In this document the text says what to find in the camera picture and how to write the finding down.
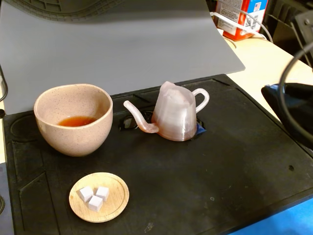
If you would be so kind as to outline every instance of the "brown liquid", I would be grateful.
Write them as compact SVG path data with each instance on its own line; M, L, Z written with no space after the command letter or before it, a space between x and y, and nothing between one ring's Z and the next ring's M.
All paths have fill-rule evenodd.
M87 117L87 116L74 116L74 117L68 117L58 123L60 126L85 126L88 125L94 121L96 121L94 117Z

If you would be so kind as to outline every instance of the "gray backdrop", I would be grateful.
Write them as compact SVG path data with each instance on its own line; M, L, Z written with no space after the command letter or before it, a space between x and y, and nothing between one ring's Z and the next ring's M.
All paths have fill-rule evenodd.
M0 63L9 86L7 114L32 110L40 93L65 84L118 94L244 69L205 0L126 0L73 24L45 21L2 1Z

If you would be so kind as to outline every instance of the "speckled pink bowl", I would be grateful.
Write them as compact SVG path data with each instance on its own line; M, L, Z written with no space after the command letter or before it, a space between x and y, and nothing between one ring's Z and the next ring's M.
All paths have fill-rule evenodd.
M89 84L55 87L42 93L34 105L38 128L57 151L82 157L95 151L107 138L113 119L113 102L103 89ZM60 126L68 117L97 120L79 127Z

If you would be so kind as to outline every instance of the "teapot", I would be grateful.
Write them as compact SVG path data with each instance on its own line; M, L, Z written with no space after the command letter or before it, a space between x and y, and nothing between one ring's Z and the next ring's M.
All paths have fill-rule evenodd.
M195 96L202 94L204 101L196 107ZM165 82L157 98L152 114L152 123L147 123L141 112L128 100L124 106L132 113L138 127L146 133L158 133L171 141L186 141L197 131L196 113L209 102L210 96L204 89L190 90Z

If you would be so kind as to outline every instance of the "wooden coaster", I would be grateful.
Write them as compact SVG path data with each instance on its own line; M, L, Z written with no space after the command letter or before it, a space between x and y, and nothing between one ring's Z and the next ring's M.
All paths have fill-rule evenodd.
M90 186L94 195L99 186L110 189L109 196L99 212L94 212L88 208L88 202L79 197L79 190ZM129 191L126 183L116 175L104 172L97 172L81 178L73 186L69 193L69 204L74 213L81 219L102 223L114 219L122 213L129 199Z

